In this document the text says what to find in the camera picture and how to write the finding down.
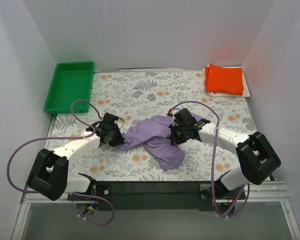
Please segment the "purple t shirt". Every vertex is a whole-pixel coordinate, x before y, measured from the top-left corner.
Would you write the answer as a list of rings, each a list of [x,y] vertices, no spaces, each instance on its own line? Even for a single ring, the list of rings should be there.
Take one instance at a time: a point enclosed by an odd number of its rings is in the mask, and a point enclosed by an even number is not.
[[[155,157],[162,170],[177,169],[182,164],[186,154],[176,145],[171,145],[171,130],[169,125],[172,117],[154,115],[145,118],[131,126],[123,134],[124,144],[116,147],[119,151],[128,151],[136,146],[143,146]]]

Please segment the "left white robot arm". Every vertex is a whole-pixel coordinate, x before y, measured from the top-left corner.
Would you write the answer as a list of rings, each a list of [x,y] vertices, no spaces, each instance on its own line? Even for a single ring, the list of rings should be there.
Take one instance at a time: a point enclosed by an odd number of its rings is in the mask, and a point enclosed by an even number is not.
[[[106,113],[101,121],[89,126],[83,136],[53,150],[38,152],[26,185],[48,199],[63,194],[95,195],[96,180],[84,173],[70,174],[69,166],[103,145],[114,148],[125,143],[118,126],[118,116]]]

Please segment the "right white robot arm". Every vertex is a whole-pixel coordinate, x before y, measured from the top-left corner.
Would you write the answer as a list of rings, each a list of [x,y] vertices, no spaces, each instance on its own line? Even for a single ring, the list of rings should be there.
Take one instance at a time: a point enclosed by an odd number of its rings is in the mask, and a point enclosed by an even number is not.
[[[225,198],[247,184],[260,185],[281,166],[281,160],[268,139],[261,132],[238,133],[217,127],[210,120],[196,119],[188,109],[169,110],[171,144],[180,145],[187,140],[214,144],[235,154],[239,167],[229,170],[214,180],[211,195]]]

